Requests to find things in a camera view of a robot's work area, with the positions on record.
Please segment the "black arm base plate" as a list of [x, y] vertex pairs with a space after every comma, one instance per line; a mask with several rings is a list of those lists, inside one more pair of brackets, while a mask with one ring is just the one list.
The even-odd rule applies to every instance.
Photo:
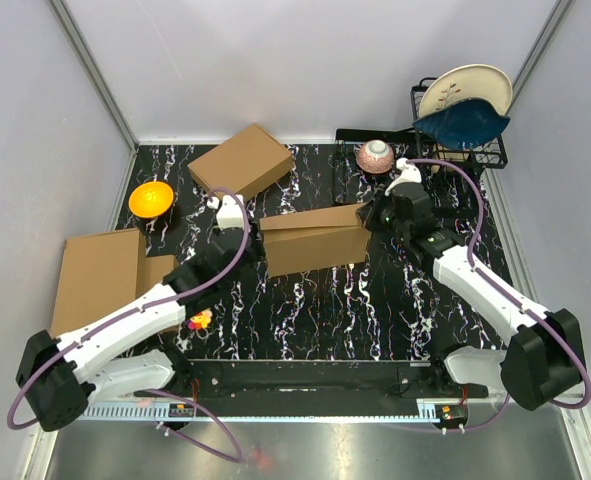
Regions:
[[402, 398], [488, 396], [463, 386], [429, 362], [374, 360], [189, 360], [163, 387], [177, 395], [223, 398], [240, 392], [374, 392]]

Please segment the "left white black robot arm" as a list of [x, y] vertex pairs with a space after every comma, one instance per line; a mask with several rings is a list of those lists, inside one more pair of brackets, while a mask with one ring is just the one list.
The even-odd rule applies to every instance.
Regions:
[[34, 414], [28, 423], [52, 432], [112, 396], [160, 388], [183, 394], [191, 382], [187, 367], [159, 350], [129, 359], [124, 352], [213, 307], [238, 272], [261, 256], [255, 223], [217, 231], [204, 250], [114, 313], [58, 337], [45, 330], [32, 335], [16, 374], [15, 400]]

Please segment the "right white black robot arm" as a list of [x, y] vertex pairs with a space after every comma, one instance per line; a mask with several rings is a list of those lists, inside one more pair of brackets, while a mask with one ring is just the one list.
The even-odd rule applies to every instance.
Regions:
[[465, 384], [481, 385], [502, 389], [533, 411], [588, 382], [577, 318], [523, 296], [470, 254], [461, 236], [437, 225], [421, 184], [392, 186], [357, 216], [366, 230], [395, 239], [413, 265], [468, 303], [506, 345], [446, 348], [428, 374], [435, 393], [447, 397]]

